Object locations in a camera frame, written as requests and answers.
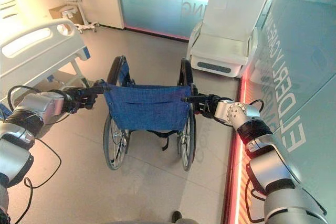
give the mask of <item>wheelchair spoke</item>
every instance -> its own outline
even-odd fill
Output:
[[[188,166],[190,156],[190,119],[188,118],[181,136],[181,152],[184,167]]]
[[[114,169],[119,168],[124,154],[125,154],[125,148],[127,146],[126,142],[126,132],[122,131],[118,128],[117,124],[113,120],[113,118],[110,119],[110,134],[109,134],[109,155],[110,155],[110,163]]]

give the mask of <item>white recliner chair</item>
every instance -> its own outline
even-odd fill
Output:
[[[192,31],[187,58],[195,69],[241,77],[255,54],[255,28],[266,0],[209,0],[204,19]]]

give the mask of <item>chair armrest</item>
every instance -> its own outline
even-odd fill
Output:
[[[196,42],[197,38],[199,37],[200,35],[200,32],[201,32],[201,27],[202,27],[202,23],[203,23],[203,20],[200,20],[196,26],[194,27],[194,29],[192,30],[191,32],[191,35],[190,35],[190,38],[189,38],[189,42],[188,42],[188,50],[187,50],[187,56],[186,58],[188,60],[190,60],[190,52],[191,52],[191,49],[194,45],[194,43]]]
[[[255,27],[253,29],[252,35],[250,36],[248,40],[248,52],[247,52],[247,63],[246,65],[242,66],[241,70],[239,71],[237,78],[241,78],[244,74],[244,71],[250,64],[250,62],[253,60],[255,53],[257,51],[258,47],[258,33],[261,32],[261,29],[259,27]]]

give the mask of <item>shoe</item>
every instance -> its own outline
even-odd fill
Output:
[[[179,211],[173,212],[172,223],[176,223],[179,219],[182,219],[182,214]]]

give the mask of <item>wheelchair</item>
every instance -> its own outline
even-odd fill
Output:
[[[177,152],[185,171],[189,171],[196,151],[195,106],[183,98],[197,94],[191,64],[182,59],[177,86],[138,85],[131,79],[125,56],[116,57],[104,93],[109,113],[103,133],[103,149],[110,169],[118,169],[128,152],[131,133],[146,130],[166,138],[177,134]]]

